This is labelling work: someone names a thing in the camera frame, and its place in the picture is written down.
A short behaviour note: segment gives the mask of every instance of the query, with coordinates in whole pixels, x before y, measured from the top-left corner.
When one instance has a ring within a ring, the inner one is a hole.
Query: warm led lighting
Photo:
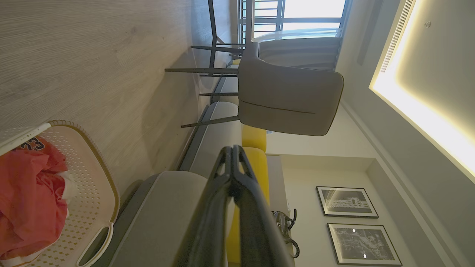
[[[391,64],[385,73],[378,74],[372,90],[399,111],[475,183],[475,143],[471,137],[439,114],[437,107],[428,106],[411,96],[396,77],[396,70],[404,57],[404,47],[411,43],[410,32],[415,17],[424,4],[427,1],[416,2]]]

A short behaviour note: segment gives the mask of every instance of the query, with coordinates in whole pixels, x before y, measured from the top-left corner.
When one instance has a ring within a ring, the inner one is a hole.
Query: window
[[[351,0],[255,0],[254,37],[290,29],[342,28]],[[241,0],[240,42],[246,36],[246,0]]]

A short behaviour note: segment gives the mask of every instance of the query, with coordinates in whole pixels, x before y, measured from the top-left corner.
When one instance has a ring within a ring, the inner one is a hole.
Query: framed picture
[[[363,188],[317,186],[325,216],[378,218]]]
[[[338,264],[402,266],[384,226],[328,223]]]

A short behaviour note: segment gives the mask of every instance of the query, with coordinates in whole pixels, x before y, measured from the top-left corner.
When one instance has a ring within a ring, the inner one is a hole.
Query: printed number on shirt
[[[42,150],[45,148],[45,145],[38,140],[38,138],[33,137],[28,142],[25,142],[20,145],[21,148],[28,148],[28,150]]]

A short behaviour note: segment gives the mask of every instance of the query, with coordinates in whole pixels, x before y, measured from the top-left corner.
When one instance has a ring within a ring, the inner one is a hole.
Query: chair back
[[[244,50],[238,79],[243,124],[317,136],[330,129],[344,84],[337,72],[267,63],[259,58],[255,42]]]
[[[259,58],[287,67],[334,71],[342,38],[296,38],[259,43]]]

